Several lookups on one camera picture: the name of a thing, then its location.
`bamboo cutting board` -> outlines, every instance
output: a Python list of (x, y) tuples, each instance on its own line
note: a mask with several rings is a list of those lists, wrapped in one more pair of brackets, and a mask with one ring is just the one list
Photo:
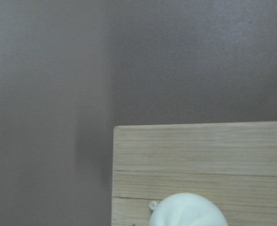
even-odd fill
[(182, 192), (229, 226), (277, 226), (277, 121), (114, 129), (113, 226), (147, 226), (152, 200)]

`white round object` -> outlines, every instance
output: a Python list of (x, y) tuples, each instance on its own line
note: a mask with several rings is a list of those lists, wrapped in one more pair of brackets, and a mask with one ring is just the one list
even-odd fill
[(149, 226), (228, 226), (221, 211), (197, 194), (179, 193), (161, 201)]

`wooden board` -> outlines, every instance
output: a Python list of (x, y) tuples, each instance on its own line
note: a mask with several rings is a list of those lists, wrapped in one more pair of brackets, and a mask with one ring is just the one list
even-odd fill
[(277, 121), (118, 126), (113, 226), (147, 226), (151, 200), (190, 192), (229, 226), (277, 226)]

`cutting board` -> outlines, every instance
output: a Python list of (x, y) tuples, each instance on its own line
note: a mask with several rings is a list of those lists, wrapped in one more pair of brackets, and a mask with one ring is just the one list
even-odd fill
[(113, 226), (147, 226), (152, 200), (183, 192), (229, 226), (277, 226), (277, 121), (115, 127)]

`gray surface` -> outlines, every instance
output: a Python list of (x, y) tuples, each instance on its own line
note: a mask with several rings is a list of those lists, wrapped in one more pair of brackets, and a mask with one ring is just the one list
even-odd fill
[(277, 120), (277, 1), (1, 1), (0, 226), (109, 225), (118, 124)]

